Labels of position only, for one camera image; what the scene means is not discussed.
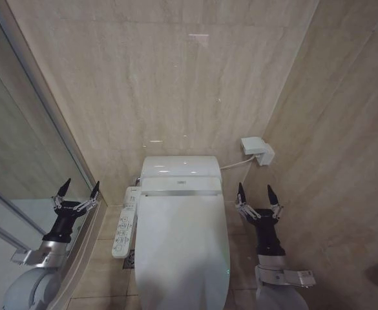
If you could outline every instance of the floor drain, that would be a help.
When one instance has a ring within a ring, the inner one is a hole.
[[[124,259],[123,269],[134,269],[134,250]]]

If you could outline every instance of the toilet tank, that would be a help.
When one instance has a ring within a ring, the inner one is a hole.
[[[146,196],[222,193],[222,174],[214,156],[149,156],[140,178]]]

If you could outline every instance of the glass shower door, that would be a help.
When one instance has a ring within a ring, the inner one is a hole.
[[[66,199],[86,200],[90,187],[39,100],[0,27],[0,309],[9,285],[30,269],[10,261],[16,247],[37,249],[56,214],[51,197],[68,178]],[[74,243],[86,216],[78,218]]]

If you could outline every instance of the power cord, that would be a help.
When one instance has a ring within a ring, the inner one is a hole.
[[[220,170],[226,170],[226,169],[232,168],[232,167],[234,167],[234,166],[241,165],[241,164],[243,164],[243,163],[247,163],[247,162],[249,162],[249,161],[252,161],[252,160],[255,159],[255,158],[256,158],[256,154],[252,155],[248,160],[240,161],[240,162],[238,162],[238,163],[234,163],[234,164],[232,164],[232,165],[228,165],[228,166],[221,167]]]

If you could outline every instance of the beige marble wall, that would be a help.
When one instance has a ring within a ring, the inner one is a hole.
[[[286,206],[278,236],[319,283],[310,309],[378,309],[378,1],[319,3],[264,139],[275,161],[246,192],[268,206],[270,183]]]
[[[154,154],[243,160],[317,0],[8,0],[111,205]],[[226,200],[248,166],[224,172]]]

